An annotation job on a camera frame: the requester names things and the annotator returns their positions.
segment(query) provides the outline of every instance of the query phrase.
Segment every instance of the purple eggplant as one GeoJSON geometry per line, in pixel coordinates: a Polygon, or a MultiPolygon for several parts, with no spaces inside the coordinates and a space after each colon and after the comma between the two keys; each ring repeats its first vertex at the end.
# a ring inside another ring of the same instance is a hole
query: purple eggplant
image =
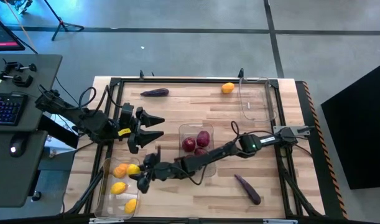
{"type": "Polygon", "coordinates": [[[142,96],[167,96],[169,94],[169,90],[165,88],[156,89],[156,90],[150,90],[150,91],[144,91],[140,93],[142,96]]]}
{"type": "Polygon", "coordinates": [[[239,181],[239,183],[243,186],[246,193],[248,194],[249,198],[255,205],[260,205],[262,202],[260,196],[258,193],[256,193],[255,189],[248,183],[246,180],[244,180],[240,175],[234,174],[235,178],[239,181]]]}

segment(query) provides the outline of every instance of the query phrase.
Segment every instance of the orange striped tape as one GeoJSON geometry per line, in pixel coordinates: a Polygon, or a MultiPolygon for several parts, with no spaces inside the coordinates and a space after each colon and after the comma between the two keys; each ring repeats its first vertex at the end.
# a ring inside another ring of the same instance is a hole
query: orange striped tape
{"type": "Polygon", "coordinates": [[[303,82],[303,85],[304,85],[304,88],[305,88],[305,91],[306,91],[308,102],[310,104],[310,109],[311,109],[313,117],[314,117],[315,127],[316,127],[316,129],[318,131],[318,135],[320,137],[320,142],[321,142],[321,145],[322,145],[322,149],[324,150],[325,160],[327,161],[328,168],[329,168],[329,170],[331,172],[332,182],[333,182],[333,185],[335,186],[335,191],[336,191],[336,194],[338,196],[338,200],[339,200],[340,208],[342,210],[343,217],[345,219],[348,219],[347,212],[345,210],[345,204],[343,203],[343,199],[342,199],[341,194],[340,194],[339,185],[338,185],[338,182],[336,180],[335,171],[333,171],[332,162],[331,162],[331,159],[329,157],[327,145],[325,144],[325,140],[324,140],[324,137],[322,135],[322,131],[321,131],[321,127],[320,127],[320,122],[318,121],[318,118],[317,118],[317,112],[314,109],[314,104],[313,104],[313,100],[312,100],[312,97],[311,97],[311,94],[310,94],[310,90],[308,90],[307,83],[303,82]]]}

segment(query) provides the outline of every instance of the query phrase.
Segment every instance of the black desk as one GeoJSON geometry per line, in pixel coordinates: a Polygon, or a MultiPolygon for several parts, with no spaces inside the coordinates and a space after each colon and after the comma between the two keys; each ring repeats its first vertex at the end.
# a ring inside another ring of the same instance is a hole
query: black desk
{"type": "Polygon", "coordinates": [[[24,55],[24,54],[0,54],[0,72],[4,68],[4,58],[7,62],[20,62],[23,66],[34,63],[37,66],[37,72],[25,70],[24,72],[12,71],[9,75],[22,74],[23,76],[31,75],[34,81],[28,88],[15,86],[11,79],[2,81],[0,83],[0,93],[11,93],[12,91],[23,91],[30,95],[28,97],[27,106],[21,116],[18,126],[0,126],[0,131],[34,131],[38,128],[40,119],[42,117],[41,110],[35,108],[36,98],[31,97],[40,96],[38,85],[42,84],[47,90],[51,89],[54,83],[54,78],[57,75],[58,68],[60,67],[62,56],[61,55],[24,55]]]}
{"type": "Polygon", "coordinates": [[[38,164],[47,135],[54,136],[65,143],[67,142],[64,140],[68,137],[72,141],[71,144],[67,144],[73,147],[76,147],[78,137],[54,123],[35,107],[35,100],[40,96],[38,85],[41,84],[46,89],[51,89],[62,56],[0,54],[0,71],[4,68],[3,58],[8,62],[20,62],[24,66],[30,63],[37,66],[37,72],[26,70],[22,73],[23,76],[31,75],[34,78],[28,88],[17,87],[12,84],[11,80],[0,83],[0,93],[21,91],[30,95],[18,126],[0,126],[0,207],[21,207],[25,203],[26,197],[36,186],[39,176],[38,164]],[[25,153],[21,157],[11,157],[9,155],[9,143],[17,131],[33,133],[29,137],[25,153]]]}
{"type": "Polygon", "coordinates": [[[43,153],[47,132],[30,135],[27,150],[18,158],[9,154],[12,133],[0,133],[0,207],[24,205],[43,153]]]}

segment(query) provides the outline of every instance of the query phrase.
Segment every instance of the wooden table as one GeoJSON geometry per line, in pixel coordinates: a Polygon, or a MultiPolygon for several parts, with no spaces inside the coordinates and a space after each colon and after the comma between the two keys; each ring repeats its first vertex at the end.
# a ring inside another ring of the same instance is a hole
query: wooden table
{"type": "MultiPolygon", "coordinates": [[[[99,103],[104,87],[111,77],[95,77],[93,86],[97,89],[95,100],[89,108],[95,108],[99,103]]],[[[297,90],[293,79],[279,79],[279,88],[284,108],[285,120],[288,126],[304,124],[300,109],[297,90]]],[[[235,137],[230,122],[239,123],[241,132],[253,130],[271,131],[269,122],[253,123],[246,121],[240,113],[240,103],[236,90],[229,95],[222,95],[220,84],[195,83],[125,83],[122,102],[128,102],[135,108],[143,106],[152,115],[165,118],[165,122],[147,128],[160,130],[165,134],[156,141],[139,150],[137,155],[130,154],[125,141],[116,141],[113,157],[136,157],[140,161],[146,154],[156,152],[156,147],[162,147],[162,160],[173,161],[178,157],[178,128],[186,123],[210,123],[214,128],[215,147],[218,147],[235,137]],[[168,88],[170,94],[165,98],[144,98],[140,93],[155,88],[168,88]]],[[[244,90],[260,94],[262,85],[247,84],[244,90]]],[[[263,104],[261,97],[249,97],[257,105],[263,104]]],[[[259,119],[266,117],[263,109],[255,113],[259,119]]],[[[80,146],[88,144],[88,139],[81,139],[80,146]]],[[[307,140],[299,140],[299,145],[308,149],[307,140]]],[[[65,194],[65,206],[71,208],[87,188],[96,145],[89,146],[78,152],[73,162],[71,175],[65,194]]],[[[312,158],[305,152],[294,147],[292,157],[299,188],[310,203],[320,213],[324,213],[320,190],[312,158]]],[[[256,156],[249,159],[227,157],[216,162],[217,171],[213,177],[205,178],[201,186],[193,185],[185,180],[159,180],[150,184],[147,194],[140,195],[140,206],[136,213],[138,217],[208,217],[208,218],[284,218],[284,206],[280,190],[277,162],[274,148],[266,147],[256,156]],[[262,197],[260,205],[253,205],[246,193],[240,187],[233,175],[243,176],[262,197]]],[[[293,193],[289,189],[290,205],[295,212],[293,193]]],[[[99,188],[95,190],[92,210],[98,200],[99,188]]]]}

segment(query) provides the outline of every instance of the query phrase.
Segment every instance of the lemon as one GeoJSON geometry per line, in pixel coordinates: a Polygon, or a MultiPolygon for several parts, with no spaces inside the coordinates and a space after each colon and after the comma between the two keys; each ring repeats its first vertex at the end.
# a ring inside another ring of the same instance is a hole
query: lemon
{"type": "Polygon", "coordinates": [[[124,182],[116,182],[111,187],[111,194],[121,194],[126,190],[126,184],[124,182]]]}
{"type": "Polygon", "coordinates": [[[127,165],[127,164],[120,164],[119,166],[117,166],[113,171],[114,177],[116,177],[116,178],[124,177],[126,175],[126,170],[127,170],[128,166],[129,165],[127,165]]]}
{"type": "Polygon", "coordinates": [[[126,172],[128,175],[139,174],[140,168],[134,164],[130,164],[129,167],[127,168],[126,172]]]}
{"type": "Polygon", "coordinates": [[[133,213],[136,209],[137,200],[136,199],[130,199],[125,204],[125,212],[126,213],[133,213]]]}
{"type": "Polygon", "coordinates": [[[233,90],[234,90],[234,84],[232,84],[232,83],[226,83],[226,84],[221,86],[221,91],[224,94],[231,93],[233,90]]]}

